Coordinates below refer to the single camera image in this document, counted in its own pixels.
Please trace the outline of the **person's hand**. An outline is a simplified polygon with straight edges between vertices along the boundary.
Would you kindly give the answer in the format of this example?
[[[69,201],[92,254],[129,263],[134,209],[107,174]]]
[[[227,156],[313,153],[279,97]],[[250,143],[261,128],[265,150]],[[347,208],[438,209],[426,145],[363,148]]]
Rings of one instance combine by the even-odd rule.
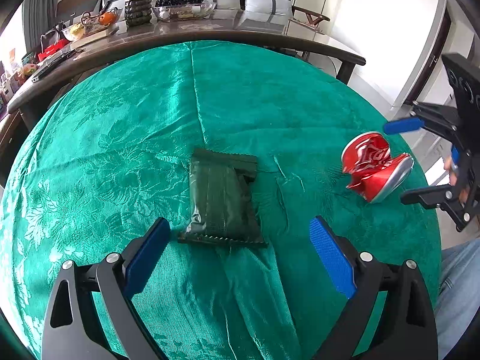
[[[457,181],[457,175],[456,173],[453,171],[453,160],[452,160],[452,157],[449,156],[445,162],[444,162],[444,166],[443,168],[448,171],[448,174],[449,174],[449,184],[450,185],[455,185],[456,184],[456,181]],[[460,196],[459,196],[459,200],[462,202],[462,203],[465,203],[468,199],[468,196],[469,196],[469,192],[470,192],[470,189],[469,188],[466,188],[466,189],[463,189],[461,192],[460,192]]]

